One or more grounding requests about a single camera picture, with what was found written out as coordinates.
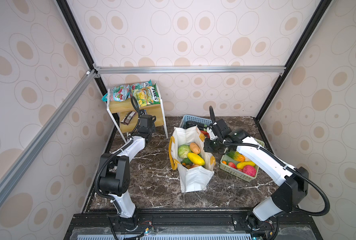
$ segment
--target candy bag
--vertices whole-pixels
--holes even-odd
[[[130,85],[119,85],[110,89],[110,101],[122,102],[129,96]],[[103,96],[102,101],[107,101],[107,93]]]
[[[131,91],[135,89],[142,89],[148,86],[152,86],[151,80],[145,83],[134,83],[130,86]]]

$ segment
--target black cable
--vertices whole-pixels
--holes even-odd
[[[131,139],[130,141],[128,141],[126,143],[126,145],[124,145],[122,147],[122,150],[126,149],[134,140]],[[114,206],[116,207],[117,211],[118,211],[118,214],[120,214],[122,212],[122,209],[119,205],[116,204],[116,201],[115,201],[115,198],[111,195],[108,195],[108,194],[103,194],[100,189],[99,189],[99,181],[101,179],[101,174],[103,172],[103,169],[114,159],[114,157],[116,155],[118,155],[119,153],[121,153],[120,150],[114,152],[113,154],[111,154],[111,156],[108,157],[108,159],[104,162],[104,164],[101,166],[101,168],[99,169],[98,173],[96,174],[95,176],[95,181],[94,181],[94,190],[96,192],[96,194],[100,197],[104,197],[104,198],[108,198],[108,199],[111,199],[113,200],[113,203],[114,203]]]
[[[211,118],[211,121],[214,123],[214,122],[215,122],[215,115],[214,115],[213,107],[210,106],[210,107],[209,107],[209,110],[210,110],[210,118]],[[223,141],[223,138],[222,138],[220,129],[218,129],[218,128],[219,128],[218,125],[213,125],[213,127],[211,128],[211,130],[214,130],[214,131],[215,131],[215,135],[218,136],[221,141]]]
[[[211,121],[214,123],[214,122],[215,122],[215,114],[214,114],[213,107],[210,106],[210,107],[209,107],[209,110],[210,110],[210,119],[211,119]]]
[[[229,146],[248,146],[248,147],[255,147],[257,149],[260,149],[262,151],[264,151],[265,153],[267,153],[267,155],[271,156],[277,163],[279,163],[282,167],[286,166],[286,163],[284,163],[282,160],[280,160],[277,156],[275,156],[274,154],[272,154],[270,151],[268,151],[267,149],[261,147],[260,145],[256,145],[256,144],[252,144],[252,143],[235,143],[235,142],[227,142],[224,141],[223,143],[224,145],[229,145]],[[319,212],[309,212],[303,209],[300,209],[298,207],[295,207],[294,209],[306,213],[310,216],[323,216],[325,214],[327,214],[330,210],[330,202],[328,197],[326,196],[326,194],[322,191],[322,189],[317,186],[315,183],[313,183],[310,179],[308,179],[307,177],[305,177],[304,175],[302,175],[301,173],[297,172],[296,170],[290,168],[290,167],[286,167],[286,170],[290,171],[292,174],[295,174],[297,176],[299,176],[300,178],[302,178],[303,180],[305,180],[308,184],[310,184],[310,186],[312,186],[315,190],[317,190],[317,192],[321,195],[322,199],[324,200],[325,203],[325,207],[322,211]]]
[[[111,219],[108,217],[108,221],[110,222],[110,229],[111,229],[111,233],[113,234],[113,236],[114,236],[114,238],[115,238],[115,240],[119,240],[118,239],[118,236],[115,234],[115,232],[114,232],[114,228],[113,228],[113,223],[111,222]],[[141,237],[143,237],[144,236],[144,232],[143,233],[141,233],[140,235],[138,235],[138,236],[135,236],[135,237],[129,237],[129,238],[124,238],[123,240],[132,240],[132,239],[139,239],[139,238],[141,238]]]
[[[107,217],[107,218],[108,218],[108,221],[110,222],[111,233],[113,233],[113,236],[114,236],[115,240],[119,240],[119,239],[118,239],[118,236],[117,236],[117,235],[115,234],[115,232],[114,232],[113,223],[111,222],[110,217]]]
[[[136,123],[136,126],[134,127],[134,129],[130,133],[130,136],[132,136],[132,134],[135,132],[135,130],[139,126],[140,117],[141,117],[141,110],[139,109],[138,101],[136,100],[136,98],[134,96],[131,96],[131,104],[132,104],[132,107],[135,109],[135,111],[138,113],[138,122]]]

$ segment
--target dark marble surface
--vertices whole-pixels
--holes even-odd
[[[166,117],[169,137],[174,127],[179,127],[181,117]],[[252,118],[223,117],[234,130],[242,127],[253,137],[262,140]],[[115,137],[111,151],[123,145],[119,135]],[[191,207],[253,207],[271,195],[277,185],[261,169],[251,182],[239,179],[219,169],[221,154],[215,153],[214,176],[206,190],[181,193],[178,170],[172,170],[168,156],[169,139],[163,127],[157,127],[152,142],[140,151],[130,163],[131,183],[129,192],[138,208],[191,208]],[[113,209],[110,201],[95,195],[90,209]]]

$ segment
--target yellow squash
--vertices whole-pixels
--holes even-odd
[[[244,166],[246,166],[246,165],[250,165],[250,166],[252,166],[252,167],[255,167],[255,163],[253,163],[252,161],[245,161],[245,162],[240,162],[240,163],[238,163],[238,164],[237,164],[237,168],[238,168],[238,169],[243,169]]]
[[[193,152],[187,153],[187,157],[192,161],[194,164],[198,164],[200,166],[204,165],[204,160],[198,154],[195,154]]]

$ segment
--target wooden side table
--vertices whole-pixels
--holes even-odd
[[[148,115],[156,116],[156,121],[155,121],[155,126],[164,126],[164,132],[166,134],[166,138],[168,138],[168,133],[167,133],[167,127],[166,127],[166,118],[164,116],[164,109],[163,109],[163,100],[160,96],[160,91],[158,88],[158,85],[155,84],[156,90],[159,94],[159,99],[161,101],[161,104],[153,104],[153,105],[146,105],[144,107],[140,107],[140,109],[145,109]],[[110,102],[110,89],[107,89],[107,111],[113,120],[116,128],[118,129],[120,135],[122,136],[122,139],[125,143],[127,143],[126,138],[123,135],[123,132],[131,132],[134,127],[136,126],[136,123],[138,122],[138,113],[135,114],[135,116],[132,118],[130,123],[128,125],[120,123],[119,126],[117,122],[115,121],[112,113],[118,113],[119,114],[119,119],[122,120],[126,116],[126,114],[130,111],[135,111],[131,104],[131,99],[127,99],[123,102],[117,102],[117,101],[111,101]]]

